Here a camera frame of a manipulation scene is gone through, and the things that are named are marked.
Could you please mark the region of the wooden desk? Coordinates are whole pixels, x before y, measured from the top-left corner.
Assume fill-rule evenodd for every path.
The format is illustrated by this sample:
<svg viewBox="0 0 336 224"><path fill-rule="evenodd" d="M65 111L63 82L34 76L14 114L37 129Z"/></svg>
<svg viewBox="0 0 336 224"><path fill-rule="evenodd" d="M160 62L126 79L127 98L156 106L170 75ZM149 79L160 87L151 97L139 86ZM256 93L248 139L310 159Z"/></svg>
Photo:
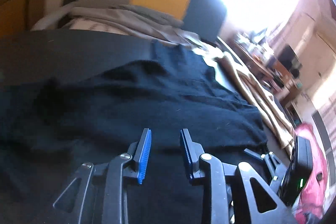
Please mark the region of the wooden desk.
<svg viewBox="0 0 336 224"><path fill-rule="evenodd" d="M262 64L260 59L252 56L238 43L229 42L229 45L257 80L275 95L281 106L285 107L299 96L302 83L275 57Z"/></svg>

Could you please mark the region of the black knit sweater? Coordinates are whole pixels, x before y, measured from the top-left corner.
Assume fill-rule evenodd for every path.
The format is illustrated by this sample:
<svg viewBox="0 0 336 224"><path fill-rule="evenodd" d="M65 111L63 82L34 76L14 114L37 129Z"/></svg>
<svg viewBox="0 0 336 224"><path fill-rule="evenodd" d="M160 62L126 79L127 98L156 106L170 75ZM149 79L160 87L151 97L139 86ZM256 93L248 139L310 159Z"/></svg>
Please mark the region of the black knit sweater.
<svg viewBox="0 0 336 224"><path fill-rule="evenodd" d="M108 162L153 133L146 178L129 188L131 223L198 223L202 191L186 179L179 132L236 162L267 138L259 111L181 46L72 85L55 80L1 91L1 223L29 223L80 164Z"/></svg>

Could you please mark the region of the cream knit sweater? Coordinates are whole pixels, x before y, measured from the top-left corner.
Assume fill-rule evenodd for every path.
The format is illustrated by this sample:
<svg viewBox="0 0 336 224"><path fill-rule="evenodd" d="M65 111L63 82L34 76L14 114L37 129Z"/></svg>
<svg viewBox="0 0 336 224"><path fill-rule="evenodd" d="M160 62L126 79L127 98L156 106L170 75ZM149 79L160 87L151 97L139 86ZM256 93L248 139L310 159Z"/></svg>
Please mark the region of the cream knit sweater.
<svg viewBox="0 0 336 224"><path fill-rule="evenodd" d="M294 127L276 105L273 94L262 87L245 65L236 63L229 52L214 60L228 73L245 100L258 109L262 121L278 139L281 149L290 156L294 148Z"/></svg>

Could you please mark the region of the grey garment on sofa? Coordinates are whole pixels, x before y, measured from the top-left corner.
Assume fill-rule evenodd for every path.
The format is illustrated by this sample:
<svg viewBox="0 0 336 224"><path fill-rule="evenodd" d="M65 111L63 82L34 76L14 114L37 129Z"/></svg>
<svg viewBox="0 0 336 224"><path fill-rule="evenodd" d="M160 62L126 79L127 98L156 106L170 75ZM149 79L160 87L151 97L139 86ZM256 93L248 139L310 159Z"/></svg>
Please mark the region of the grey garment on sofa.
<svg viewBox="0 0 336 224"><path fill-rule="evenodd" d="M95 9L74 7L70 28L158 40L167 46L203 48L198 34L182 29L183 22L170 14L134 5Z"/></svg>

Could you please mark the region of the pink ruffled bed cover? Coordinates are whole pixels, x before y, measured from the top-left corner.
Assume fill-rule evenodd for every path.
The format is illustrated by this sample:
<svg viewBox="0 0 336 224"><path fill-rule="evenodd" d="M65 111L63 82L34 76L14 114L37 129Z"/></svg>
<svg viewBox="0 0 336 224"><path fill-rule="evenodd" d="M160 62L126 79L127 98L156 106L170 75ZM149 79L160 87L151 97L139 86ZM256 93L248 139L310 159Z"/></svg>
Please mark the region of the pink ruffled bed cover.
<svg viewBox="0 0 336 224"><path fill-rule="evenodd" d="M313 126L310 123L302 123L295 129L295 133L310 141L313 159L313 170L300 194L298 208L295 212L296 221L306 223L308 216L317 217L320 220L324 215L328 170L325 156L314 135Z"/></svg>

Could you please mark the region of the black monitor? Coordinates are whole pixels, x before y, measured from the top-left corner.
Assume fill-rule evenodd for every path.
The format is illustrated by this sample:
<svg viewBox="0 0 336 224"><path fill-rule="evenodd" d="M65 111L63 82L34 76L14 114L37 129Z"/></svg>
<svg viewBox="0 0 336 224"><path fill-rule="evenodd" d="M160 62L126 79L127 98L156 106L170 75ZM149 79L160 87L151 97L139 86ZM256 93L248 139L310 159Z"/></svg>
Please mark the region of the black monitor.
<svg viewBox="0 0 336 224"><path fill-rule="evenodd" d="M297 55L288 44L278 54L277 59L287 71L290 71L292 67L299 63Z"/></svg>

